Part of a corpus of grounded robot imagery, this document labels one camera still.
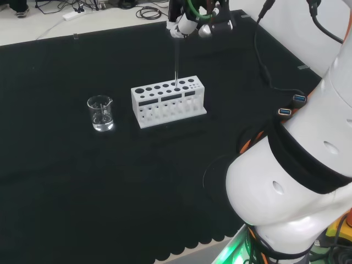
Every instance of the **black band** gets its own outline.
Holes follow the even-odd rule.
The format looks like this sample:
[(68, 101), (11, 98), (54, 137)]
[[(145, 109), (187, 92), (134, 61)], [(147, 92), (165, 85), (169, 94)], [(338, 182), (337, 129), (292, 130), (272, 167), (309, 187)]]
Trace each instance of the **black band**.
[(281, 122), (273, 122), (268, 140), (281, 167), (309, 190), (328, 194), (352, 182), (351, 178), (335, 172), (310, 155)]

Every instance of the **cable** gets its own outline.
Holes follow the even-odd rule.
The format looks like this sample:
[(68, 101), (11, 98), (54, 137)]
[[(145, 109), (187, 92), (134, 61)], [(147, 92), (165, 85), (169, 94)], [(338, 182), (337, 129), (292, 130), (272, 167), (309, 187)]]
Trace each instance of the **cable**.
[(258, 20), (256, 22), (255, 29), (254, 29), (253, 47), (254, 47), (256, 59), (259, 64), (261, 79), (270, 89), (274, 89), (274, 90), (280, 91), (280, 92), (290, 92), (290, 93), (294, 92), (296, 94), (304, 96), (304, 93), (298, 89), (280, 89), (280, 88), (274, 87), (272, 84), (272, 78), (271, 78), (270, 72), (269, 72), (268, 68), (265, 66), (265, 64), (263, 63), (263, 61), (259, 55), (259, 51), (258, 51), (258, 47), (257, 47), (257, 32), (258, 32), (258, 28), (259, 28), (259, 23), (260, 23), (261, 19), (265, 16), (266, 12), (268, 12), (268, 10), (274, 5), (274, 2), (275, 2), (275, 0), (266, 0), (265, 1), (263, 8), (260, 11), (260, 14), (258, 16)]
[(198, 13), (198, 11), (194, 8), (193, 4), (192, 4), (192, 0), (187, 0), (188, 6), (191, 9), (191, 11), (193, 12), (193, 14), (200, 19), (210, 19), (212, 17), (212, 15), (201, 15), (200, 13)]
[(343, 40), (339, 37), (336, 37), (334, 34), (332, 34), (331, 32), (327, 31), (317, 20), (316, 16), (312, 16), (313, 18), (313, 22), (314, 24), (317, 26), (317, 28), (319, 28), (325, 35), (329, 36), (330, 38), (332, 38), (333, 40), (339, 42), (339, 43), (343, 43)]
[(146, 0), (147, 2), (151, 3), (151, 4), (154, 4), (156, 5), (157, 7), (160, 7), (160, 8), (168, 8), (169, 5), (167, 5), (166, 7), (162, 7), (161, 5), (158, 5), (157, 3), (153, 2), (153, 1), (150, 1), (150, 0)]
[(327, 36), (332, 38), (333, 40), (343, 43), (343, 40), (339, 37), (336, 37), (334, 34), (330, 33), (327, 31), (317, 20), (317, 15), (318, 15), (318, 7), (321, 4), (321, 0), (307, 0), (307, 3), (309, 5), (309, 13), (310, 16), (313, 19), (314, 24)]
[[(49, 3), (53, 2), (53, 1), (59, 1), (59, 2), (60, 2), (60, 3), (57, 5), (57, 8), (58, 8), (59, 10), (46, 13), (46, 12), (44, 12), (44, 11), (41, 9), (41, 7), (46, 6), (47, 4), (49, 4)], [(62, 10), (63, 10), (65, 7), (67, 7), (67, 6), (72, 6), (72, 7), (73, 7), (73, 5), (75, 5), (75, 4), (78, 4), (79, 7), (81, 7), (81, 6), (88, 7), (88, 8), (90, 8), (91, 10), (93, 10), (93, 8), (94, 8), (94, 5), (88, 4), (86, 1), (82, 1), (82, 0), (73, 0), (71, 3), (68, 2), (68, 0), (64, 0), (64, 1), (60, 1), (60, 0), (50, 0), (50, 1), (48, 1), (47, 3), (38, 6), (37, 8), (38, 8), (39, 11), (42, 12), (44, 15), (49, 15), (49, 14), (58, 13), (58, 12), (62, 11)]]
[(139, 9), (136, 12), (136, 17), (143, 18), (143, 19), (146, 19), (146, 20), (155, 20), (155, 19), (160, 18), (161, 15), (168, 16), (167, 14), (161, 12), (160, 9), (158, 9), (156, 7), (149, 7), (149, 6), (142, 7), (141, 9)]
[(50, 30), (52, 30), (53, 28), (55, 28), (57, 25), (61, 24), (63, 21), (65, 21), (64, 19), (61, 19), (58, 23), (56, 23), (55, 25), (53, 25), (51, 28), (47, 29), (46, 31), (44, 31), (43, 34), (41, 34), (39, 37), (37, 37), (35, 40), (38, 40), (42, 37), (44, 37), (46, 34), (49, 33)]
[(329, 261), (329, 264), (333, 264), (333, 256), (334, 256), (334, 248), (341, 248), (341, 249), (345, 249), (345, 250), (352, 250), (352, 247), (348, 247), (348, 246), (344, 246), (344, 245), (339, 245), (337, 244), (337, 241), (338, 241), (338, 238), (339, 238), (339, 235), (340, 235), (340, 232), (341, 232), (341, 227), (343, 225), (343, 222), (345, 221), (345, 219), (347, 218), (347, 215), (348, 214), (345, 214), (339, 224), (338, 224), (338, 227), (337, 227), (337, 230), (336, 230), (336, 234), (335, 234), (335, 237), (334, 237), (334, 244), (332, 244), (329, 248), (329, 250), (324, 253), (324, 254), (318, 254), (318, 253), (314, 253), (312, 251), (310, 251), (311, 255), (309, 260), (310, 262), (314, 262), (314, 261), (317, 261), (317, 260), (324, 260), (326, 258), (328, 258), (328, 261)]

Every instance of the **shoe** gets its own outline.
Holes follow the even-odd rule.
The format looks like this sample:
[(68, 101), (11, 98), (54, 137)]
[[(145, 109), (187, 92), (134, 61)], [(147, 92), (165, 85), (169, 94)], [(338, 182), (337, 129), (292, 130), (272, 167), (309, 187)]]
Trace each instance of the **shoe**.
[(25, 12), (16, 12), (16, 16), (18, 18), (25, 18), (27, 16), (28, 12), (29, 12), (29, 7), (27, 5), (26, 11)]

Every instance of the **glass beaker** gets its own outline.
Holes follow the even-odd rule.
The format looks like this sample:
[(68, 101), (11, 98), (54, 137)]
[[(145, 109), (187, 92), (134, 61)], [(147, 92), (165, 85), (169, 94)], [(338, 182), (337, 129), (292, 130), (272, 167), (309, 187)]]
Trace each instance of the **glass beaker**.
[(107, 131), (113, 128), (111, 106), (112, 99), (105, 95), (97, 95), (88, 99), (87, 105), (92, 119), (92, 124), (97, 131)]

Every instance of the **power strip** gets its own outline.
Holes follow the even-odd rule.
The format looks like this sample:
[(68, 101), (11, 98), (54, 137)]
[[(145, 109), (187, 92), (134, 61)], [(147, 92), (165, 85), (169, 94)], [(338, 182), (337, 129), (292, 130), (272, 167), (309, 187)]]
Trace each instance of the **power strip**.
[(140, 128), (206, 114), (204, 86), (197, 76), (131, 89), (132, 107)]
[(66, 21), (70, 21), (70, 20), (73, 20), (73, 19), (76, 19), (76, 18), (79, 18), (83, 15), (87, 14), (87, 11), (84, 11), (84, 12), (81, 12), (81, 13), (78, 13), (76, 11), (72, 11), (68, 14), (65, 14), (63, 15), (63, 19), (66, 20)]

